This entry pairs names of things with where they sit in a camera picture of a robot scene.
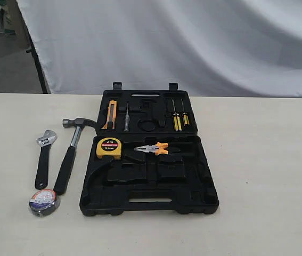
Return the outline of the black plastic tool case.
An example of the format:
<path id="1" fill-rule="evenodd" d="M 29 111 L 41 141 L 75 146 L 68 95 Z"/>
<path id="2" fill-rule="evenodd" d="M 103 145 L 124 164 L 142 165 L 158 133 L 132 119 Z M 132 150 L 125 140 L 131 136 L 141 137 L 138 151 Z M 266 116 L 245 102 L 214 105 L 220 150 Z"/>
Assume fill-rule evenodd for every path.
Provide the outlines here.
<path id="1" fill-rule="evenodd" d="M 173 105 L 181 121 L 174 130 Z M 190 125 L 184 126 L 182 104 Z M 110 100 L 117 101 L 114 130 L 102 130 Z M 124 132 L 126 103 L 129 103 L 129 131 Z M 96 156 L 103 138 L 122 143 L 120 160 Z M 168 154 L 135 151 L 135 147 L 168 143 Z M 213 214 L 219 207 L 217 191 L 198 136 L 198 127 L 188 93 L 170 83 L 166 90 L 124 90 L 120 82 L 102 95 L 87 164 L 79 207 L 83 215 L 120 215 L 126 211 L 166 211 L 180 214 Z"/>

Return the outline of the claw hammer black grip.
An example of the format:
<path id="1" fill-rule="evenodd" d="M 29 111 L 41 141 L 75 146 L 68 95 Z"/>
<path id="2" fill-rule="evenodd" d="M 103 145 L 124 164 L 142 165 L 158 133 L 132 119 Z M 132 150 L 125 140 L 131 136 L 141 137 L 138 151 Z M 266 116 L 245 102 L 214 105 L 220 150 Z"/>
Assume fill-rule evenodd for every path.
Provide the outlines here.
<path id="1" fill-rule="evenodd" d="M 76 149 L 79 142 L 80 135 L 84 127 L 89 126 L 92 128 L 96 128 L 96 122 L 87 119 L 87 118 L 75 118 L 75 119 L 63 119 L 62 126 L 64 128 L 74 127 L 75 131 L 73 133 L 70 146 L 67 149 L 67 152 L 63 158 L 61 163 L 58 177 L 56 179 L 53 191 L 57 195 L 63 195 L 69 183 L 69 179 L 72 173 L 72 168 L 74 165 L 75 157 L 76 157 Z"/>

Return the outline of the adjustable wrench black handle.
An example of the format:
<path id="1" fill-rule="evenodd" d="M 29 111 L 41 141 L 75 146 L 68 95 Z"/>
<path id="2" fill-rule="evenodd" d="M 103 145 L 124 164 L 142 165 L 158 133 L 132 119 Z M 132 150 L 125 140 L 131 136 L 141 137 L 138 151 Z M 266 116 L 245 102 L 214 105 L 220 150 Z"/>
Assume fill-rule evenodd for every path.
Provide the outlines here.
<path id="1" fill-rule="evenodd" d="M 50 148 L 56 139 L 57 135 L 52 130 L 46 130 L 42 137 L 36 139 L 37 144 L 40 146 L 40 155 L 35 178 L 35 188 L 38 190 L 45 189 L 48 185 Z"/>

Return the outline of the black electrical tape roll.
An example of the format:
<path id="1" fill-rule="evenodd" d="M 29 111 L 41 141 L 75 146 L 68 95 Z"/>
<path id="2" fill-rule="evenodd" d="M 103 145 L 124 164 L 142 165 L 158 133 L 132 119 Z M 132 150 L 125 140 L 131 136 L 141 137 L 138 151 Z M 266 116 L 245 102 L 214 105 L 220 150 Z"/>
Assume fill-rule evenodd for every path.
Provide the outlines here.
<path id="1" fill-rule="evenodd" d="M 29 201 L 31 213 L 38 217 L 50 215 L 59 205 L 60 198 L 52 189 L 42 189 L 36 192 Z"/>

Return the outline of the clear voltage tester screwdriver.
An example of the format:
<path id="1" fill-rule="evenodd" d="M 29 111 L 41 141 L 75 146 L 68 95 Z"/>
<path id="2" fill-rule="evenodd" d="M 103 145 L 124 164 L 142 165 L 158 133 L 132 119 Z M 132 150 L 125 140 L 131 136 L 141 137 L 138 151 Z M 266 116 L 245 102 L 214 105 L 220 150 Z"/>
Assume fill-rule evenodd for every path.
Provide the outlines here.
<path id="1" fill-rule="evenodd" d="M 124 132 L 129 131 L 129 121 L 130 121 L 130 116 L 129 116 L 129 103 L 126 103 L 126 114 L 125 114 L 125 119 L 124 119 Z"/>

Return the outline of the large yellow black screwdriver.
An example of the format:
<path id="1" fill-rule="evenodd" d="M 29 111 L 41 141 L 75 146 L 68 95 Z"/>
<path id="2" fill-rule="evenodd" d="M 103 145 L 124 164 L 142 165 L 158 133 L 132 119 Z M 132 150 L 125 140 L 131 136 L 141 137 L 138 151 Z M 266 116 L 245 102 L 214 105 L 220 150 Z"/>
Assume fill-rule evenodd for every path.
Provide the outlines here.
<path id="1" fill-rule="evenodd" d="M 179 114 L 176 111 L 174 99 L 171 99 L 171 101 L 172 101 L 173 111 L 174 111 L 174 113 L 173 113 L 174 130 L 175 131 L 181 131 L 182 130 L 181 121 L 180 121 Z"/>

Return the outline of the small yellow black screwdriver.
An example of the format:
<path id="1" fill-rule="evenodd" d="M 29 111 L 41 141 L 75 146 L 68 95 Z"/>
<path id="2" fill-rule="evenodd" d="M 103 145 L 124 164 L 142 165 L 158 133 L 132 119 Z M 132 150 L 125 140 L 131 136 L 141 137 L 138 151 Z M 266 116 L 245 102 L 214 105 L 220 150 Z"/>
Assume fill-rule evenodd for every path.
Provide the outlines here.
<path id="1" fill-rule="evenodd" d="M 183 112 L 182 112 L 183 124 L 184 124 L 184 126 L 188 126 L 188 125 L 190 125 L 190 120 L 189 120 L 189 115 L 188 115 L 187 111 L 185 110 L 183 99 L 181 99 L 181 104 L 182 104 L 182 109 L 183 109 Z"/>

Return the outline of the orange utility knife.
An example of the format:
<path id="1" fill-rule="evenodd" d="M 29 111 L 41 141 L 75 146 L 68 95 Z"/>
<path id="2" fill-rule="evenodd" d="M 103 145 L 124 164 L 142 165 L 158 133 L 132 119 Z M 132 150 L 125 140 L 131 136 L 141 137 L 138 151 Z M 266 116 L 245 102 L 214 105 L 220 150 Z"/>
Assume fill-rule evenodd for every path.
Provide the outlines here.
<path id="1" fill-rule="evenodd" d="M 101 127 L 102 130 L 114 130 L 117 116 L 117 101 L 110 100 L 108 105 L 108 113 L 106 123 Z"/>

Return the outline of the yellow tape measure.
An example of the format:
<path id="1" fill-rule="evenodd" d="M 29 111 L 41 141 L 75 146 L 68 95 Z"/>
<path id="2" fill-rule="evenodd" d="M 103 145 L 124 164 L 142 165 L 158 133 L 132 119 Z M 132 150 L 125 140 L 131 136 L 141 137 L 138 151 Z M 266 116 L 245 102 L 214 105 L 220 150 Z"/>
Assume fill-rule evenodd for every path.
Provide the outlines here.
<path id="1" fill-rule="evenodd" d="M 116 160 L 121 159 L 122 143 L 117 138 L 103 138 L 97 143 L 96 156 L 102 159 L 104 156 L 112 156 Z"/>

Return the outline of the white backdrop cloth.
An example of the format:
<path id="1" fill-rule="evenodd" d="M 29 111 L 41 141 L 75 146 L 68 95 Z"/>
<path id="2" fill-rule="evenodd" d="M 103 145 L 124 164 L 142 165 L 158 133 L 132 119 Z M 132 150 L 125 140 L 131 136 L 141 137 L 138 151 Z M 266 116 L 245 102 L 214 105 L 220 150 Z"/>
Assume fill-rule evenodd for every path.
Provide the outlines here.
<path id="1" fill-rule="evenodd" d="M 18 1 L 52 93 L 302 97 L 302 1 Z"/>

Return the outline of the black backdrop stand pole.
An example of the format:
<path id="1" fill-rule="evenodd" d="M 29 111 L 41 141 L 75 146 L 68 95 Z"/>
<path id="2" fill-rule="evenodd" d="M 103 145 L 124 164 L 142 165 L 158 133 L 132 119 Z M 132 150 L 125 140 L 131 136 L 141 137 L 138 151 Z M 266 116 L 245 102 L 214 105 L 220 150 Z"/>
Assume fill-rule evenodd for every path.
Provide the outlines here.
<path id="1" fill-rule="evenodd" d="M 49 94 L 49 89 L 48 89 L 48 86 L 47 86 L 47 82 L 45 80 L 45 76 L 44 76 L 44 72 L 43 72 L 43 69 L 42 69 L 42 66 L 41 66 L 41 63 L 40 63 L 40 59 L 38 57 L 35 45 L 32 41 L 29 29 L 26 25 L 25 19 L 23 17 L 23 14 L 22 14 L 20 8 L 19 8 L 19 12 L 20 12 L 20 15 L 21 15 L 25 41 L 27 42 L 27 45 L 28 45 L 27 49 L 26 49 L 26 53 L 30 53 L 31 56 L 32 56 L 32 59 L 34 61 L 34 65 L 35 65 L 35 68 L 36 68 L 36 72 L 37 72 L 37 76 L 38 76 L 38 79 L 39 79 L 40 87 L 42 89 L 42 94 Z"/>

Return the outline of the cardboard box in background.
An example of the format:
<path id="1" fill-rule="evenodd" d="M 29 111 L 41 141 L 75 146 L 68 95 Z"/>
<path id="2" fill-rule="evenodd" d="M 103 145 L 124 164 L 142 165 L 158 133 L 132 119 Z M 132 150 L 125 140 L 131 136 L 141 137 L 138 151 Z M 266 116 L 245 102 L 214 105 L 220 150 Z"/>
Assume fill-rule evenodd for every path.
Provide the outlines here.
<path id="1" fill-rule="evenodd" d="M 15 0 L 0 1 L 3 14 L 4 34 L 15 35 L 21 49 L 30 47 L 30 37 L 18 3 Z"/>

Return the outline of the orange handled pliers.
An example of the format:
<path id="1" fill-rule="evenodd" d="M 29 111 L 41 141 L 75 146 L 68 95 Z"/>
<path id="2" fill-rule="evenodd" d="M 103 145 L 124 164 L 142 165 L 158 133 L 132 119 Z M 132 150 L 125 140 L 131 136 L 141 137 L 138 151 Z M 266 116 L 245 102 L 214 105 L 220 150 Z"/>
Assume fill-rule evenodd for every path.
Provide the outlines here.
<path id="1" fill-rule="evenodd" d="M 141 151 L 144 153 L 154 153 L 156 156 L 168 154 L 167 148 L 169 147 L 168 143 L 157 142 L 155 145 L 144 145 L 135 147 L 135 151 Z"/>

